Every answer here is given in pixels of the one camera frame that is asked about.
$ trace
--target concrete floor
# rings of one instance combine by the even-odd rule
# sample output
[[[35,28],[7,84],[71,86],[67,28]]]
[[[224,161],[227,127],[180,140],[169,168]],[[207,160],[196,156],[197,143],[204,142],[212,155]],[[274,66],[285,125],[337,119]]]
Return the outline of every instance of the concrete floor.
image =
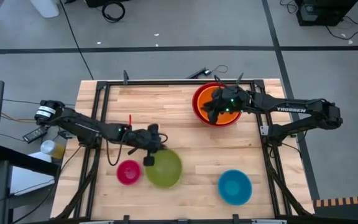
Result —
[[[281,46],[349,46],[348,41],[331,37],[324,27],[300,27],[296,16],[278,0],[267,2]],[[124,5],[125,18],[110,24],[83,1],[67,4],[80,47],[273,46],[262,0],[131,0]],[[60,12],[58,17],[44,19],[29,1],[4,0],[0,49],[75,48],[61,8]],[[358,3],[349,15],[358,21]],[[350,36],[358,26],[344,22],[332,30]],[[358,45],[358,35],[352,41],[351,46]],[[124,69],[132,79],[185,78],[202,67],[217,65],[229,67],[223,78],[238,77],[241,72],[244,78],[282,77],[274,51],[108,52],[84,53],[84,57],[95,79],[121,79]],[[335,101],[344,119],[337,130],[313,130],[306,136],[319,197],[358,196],[358,51],[286,51],[283,58],[295,98]],[[89,79],[78,53],[0,54],[6,99],[54,99],[72,104],[80,81]],[[15,118],[32,118],[36,108],[25,103],[3,104],[3,111]],[[0,132],[20,138],[35,128],[2,120]],[[53,138],[54,131],[45,139]],[[0,144],[29,154],[39,150],[40,141],[25,144],[1,136]],[[41,192],[32,197],[32,204],[18,208],[15,219],[45,194]],[[51,207],[52,198],[23,223],[46,220]]]

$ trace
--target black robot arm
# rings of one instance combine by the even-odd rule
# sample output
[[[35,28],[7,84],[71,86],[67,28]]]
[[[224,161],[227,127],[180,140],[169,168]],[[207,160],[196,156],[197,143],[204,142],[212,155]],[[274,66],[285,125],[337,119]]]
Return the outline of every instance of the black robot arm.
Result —
[[[62,102],[42,100],[35,114],[35,120],[41,126],[58,126],[77,136],[81,145],[95,147],[97,138],[104,138],[113,144],[124,144],[134,147],[128,154],[137,149],[147,151],[144,159],[145,166],[154,165],[153,153],[165,146],[158,133],[158,125],[151,124],[146,129],[132,130],[132,126],[122,123],[100,122],[71,108],[66,108]]]
[[[314,128],[336,129],[341,126],[342,118],[335,103],[325,99],[293,100],[274,98],[268,94],[243,90],[239,85],[227,86],[215,76],[220,87],[212,94],[212,100],[205,103],[202,110],[208,113],[209,123],[216,124],[219,114],[246,112],[264,114],[268,112],[288,112],[310,114],[309,117],[286,124],[273,124],[261,128],[262,135],[273,146],[281,146],[282,141],[291,134]]]

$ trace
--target black metal frame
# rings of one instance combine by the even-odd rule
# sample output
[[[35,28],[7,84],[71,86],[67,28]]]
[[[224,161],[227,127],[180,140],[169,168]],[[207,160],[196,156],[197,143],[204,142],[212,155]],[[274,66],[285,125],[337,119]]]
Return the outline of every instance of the black metal frame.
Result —
[[[224,81],[226,84],[229,84],[229,85],[233,85],[236,83],[235,80],[224,80]],[[96,85],[96,93],[94,96],[94,103],[93,103],[91,117],[94,119],[96,118],[96,113],[98,112],[100,95],[101,95],[102,90],[104,89],[104,100],[103,100],[103,106],[102,106],[100,120],[101,121],[106,120],[106,112],[107,112],[108,100],[109,100],[109,91],[112,86],[123,86],[123,85],[202,85],[202,84],[209,83],[209,82],[211,82],[211,80],[197,80],[197,79],[189,79],[189,80],[130,80],[130,79],[128,79],[128,77],[126,77],[124,79],[124,81],[112,81],[112,82],[99,81]],[[250,88],[252,91],[256,91],[258,88],[260,90],[260,92],[265,93],[265,86],[264,86],[263,80],[242,80],[241,84],[242,85],[250,85]],[[262,126],[263,125],[262,116],[259,114],[259,115],[256,115],[256,117],[257,117],[258,126]],[[266,119],[267,119],[268,125],[272,124],[272,117],[271,117],[270,113],[266,114]],[[268,160],[270,161],[270,157],[269,157],[268,147],[265,144],[264,139],[261,134],[260,134],[260,141],[262,143],[264,161],[265,161],[265,166],[267,168],[267,166],[268,166],[267,161]],[[88,171],[90,151],[91,151],[91,149],[87,148],[85,151],[85,154],[84,154],[84,160],[83,160],[83,165],[81,168],[79,187],[82,186],[85,181],[86,173]],[[273,152],[275,154],[275,163],[277,166],[276,167],[277,174],[278,174],[279,178],[283,181],[283,183],[285,183],[284,174],[283,174],[283,170],[282,170],[282,164],[280,161],[280,155],[278,153],[277,147],[273,148]],[[97,167],[99,164],[99,159],[100,159],[100,147],[96,149],[95,154],[94,154],[93,162],[96,163],[96,172],[97,172]],[[88,201],[87,201],[87,205],[86,205],[86,215],[85,215],[85,217],[87,217],[87,218],[91,218],[91,215],[92,215],[96,178],[97,178],[97,175],[94,175],[94,177],[90,183],[90,187],[89,187],[89,195],[88,195]],[[267,178],[268,178],[268,185],[269,185],[269,189],[270,189],[270,197],[272,199],[273,212],[274,212],[275,217],[277,217],[281,213],[280,213],[280,209],[278,206],[278,198],[277,198],[277,193],[275,190],[274,180],[269,175],[269,173],[267,173]],[[284,206],[285,206],[285,214],[291,215],[291,206],[288,202],[288,199],[286,198],[286,196],[284,194],[283,194],[283,201],[284,201]],[[78,201],[78,203],[76,204],[75,211],[74,211],[74,218],[80,217],[81,202],[82,202],[82,200],[80,199]],[[115,220],[114,222],[115,223],[125,223],[125,219]],[[234,220],[237,220],[239,222],[247,222],[247,223],[250,223],[250,221],[251,221],[250,219],[241,219],[240,220],[240,219],[238,219],[238,215],[234,214],[233,219],[186,220],[186,222],[184,222],[184,223],[187,223],[187,222],[192,222],[192,223],[206,223],[206,222],[233,223]],[[152,223],[178,223],[179,221],[180,220],[152,220],[152,221],[148,221],[148,220],[133,220],[132,221],[131,220],[131,223],[150,223],[150,222],[152,222]]]

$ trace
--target wooden tabletop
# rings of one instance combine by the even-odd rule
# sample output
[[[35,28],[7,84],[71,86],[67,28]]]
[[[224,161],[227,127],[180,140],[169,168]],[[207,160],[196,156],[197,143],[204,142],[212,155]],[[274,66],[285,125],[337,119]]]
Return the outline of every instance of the wooden tabletop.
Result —
[[[283,98],[279,79],[266,79],[265,89],[274,97]],[[82,81],[75,109],[90,116],[97,81]],[[191,97],[198,85],[112,86],[110,89],[107,123],[128,123],[132,115],[133,129],[147,128],[158,123],[160,132],[169,136],[166,145],[182,159],[183,176],[180,184],[172,189],[154,187],[146,178],[132,186],[121,185],[116,178],[116,168],[108,164],[106,146],[103,145],[94,193],[92,220],[155,219],[230,219],[274,217],[269,185],[262,155],[259,127],[254,114],[243,113],[236,124],[226,128],[211,128],[196,118],[191,107]],[[99,102],[100,118],[103,95]],[[290,122],[288,113],[272,113],[274,123]],[[293,138],[285,143],[297,147]],[[78,148],[77,140],[69,140],[64,160]],[[115,161],[118,145],[109,145],[111,160]],[[133,159],[142,163],[145,151],[127,155],[124,147],[121,162]],[[309,212],[314,213],[306,177],[299,152],[290,147],[280,147],[283,171],[287,186]],[[53,203],[51,217],[57,216],[77,191],[84,150],[81,150],[62,172]],[[241,206],[225,203],[218,194],[219,176],[226,170],[238,169],[252,182],[250,200]],[[284,212],[281,193],[278,192],[280,211]],[[81,214],[85,214],[87,192],[83,198]]]

